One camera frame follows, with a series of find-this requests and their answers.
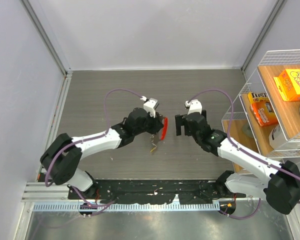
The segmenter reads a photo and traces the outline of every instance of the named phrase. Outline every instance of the red object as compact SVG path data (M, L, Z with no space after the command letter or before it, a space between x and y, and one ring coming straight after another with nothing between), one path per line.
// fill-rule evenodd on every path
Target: red object
M161 134L161 138L160 138L161 141L165 139L167 130L168 130L168 118L165 117L164 123L163 123L163 130L162 130L162 134Z

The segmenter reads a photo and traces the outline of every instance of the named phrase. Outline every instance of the snack box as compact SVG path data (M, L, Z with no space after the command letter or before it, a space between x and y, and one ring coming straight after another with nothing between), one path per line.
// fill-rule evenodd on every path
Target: snack box
M250 105L253 114L261 127L277 124L276 114L268 101L258 101Z
M300 69L285 69L274 81L283 101L300 101Z
M249 92L248 99L250 104L261 102L261 101L269 101L269 98L265 92L262 93Z

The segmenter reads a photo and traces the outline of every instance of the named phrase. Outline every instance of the wooden shelf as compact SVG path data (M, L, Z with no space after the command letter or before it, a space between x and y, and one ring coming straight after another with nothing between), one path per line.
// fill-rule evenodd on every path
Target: wooden shelf
M234 138L236 141L241 143L243 146L245 146L255 152L258 152L258 148L257 148L255 139L248 137L242 131L243 126L247 123L248 123L248 120L246 120L246 119L233 120L231 123L230 135L232 138ZM223 120L222 124L224 127L224 131L227 132L229 120ZM243 169L241 166L239 166L238 164L235 164L235 163L233 164L233 167L234 167L234 171L236 173L240 172Z
M289 102L282 100L275 84L274 77L278 77L284 69L300 69L300 64L258 67L265 90L268 93L274 111L278 116L278 121L282 126L282 130L286 134L286 137L291 139L300 133L300 101Z
M246 94L246 93L241 94L241 98L242 98L242 103L244 105L244 108L247 112L247 116L249 118L249 122L250 122L250 125L252 128L252 131L256 138L257 145L259 146L260 154L263 156L266 156L271 151L274 150L269 144L269 134L276 125L274 124L274 125L270 125L270 126L261 127L259 125L257 119L255 118L254 113L252 112L252 110L250 108L250 101L248 98L248 94Z

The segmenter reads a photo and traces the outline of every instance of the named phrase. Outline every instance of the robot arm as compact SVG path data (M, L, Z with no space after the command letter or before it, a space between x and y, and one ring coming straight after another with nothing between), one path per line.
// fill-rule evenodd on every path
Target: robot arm
M82 159L104 150L124 147L132 143L135 136L145 132L155 135L164 127L164 117L156 112L158 101L146 97L142 97L141 100L144 101L143 108L135 108L122 122L111 126L107 133L104 131L80 137L60 134L40 158L40 162L47 170L60 149L73 144L53 165L50 173L53 182L56 185L67 183L78 188L87 197L95 194L97 186L93 177L78 168ZM105 133L105 136L94 139Z
M233 171L225 171L216 181L218 192L221 195L230 192L261 198L278 212L289 214L300 200L300 182L269 165L275 165L300 177L297 165L291 161L282 164L268 159L231 138L236 144L233 145L225 132L211 129L207 123L206 111L202 110L202 105L198 100L185 102L185 107L188 109L187 114L175 116L177 136L181 135L181 126L184 126L184 134L192 136L204 151L230 160L254 175L246 176ZM240 148L266 161L268 165L245 154Z

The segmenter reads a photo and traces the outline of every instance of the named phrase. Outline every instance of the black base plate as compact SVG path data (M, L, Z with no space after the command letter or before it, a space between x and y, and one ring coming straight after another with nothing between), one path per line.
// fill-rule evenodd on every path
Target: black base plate
M96 179L99 199L106 204L170 204L178 194L180 204L210 204L219 198L233 198L234 194L221 196L216 183L211 180L103 180ZM245 198L238 193L237 198ZM68 194L70 200L80 199L75 192Z

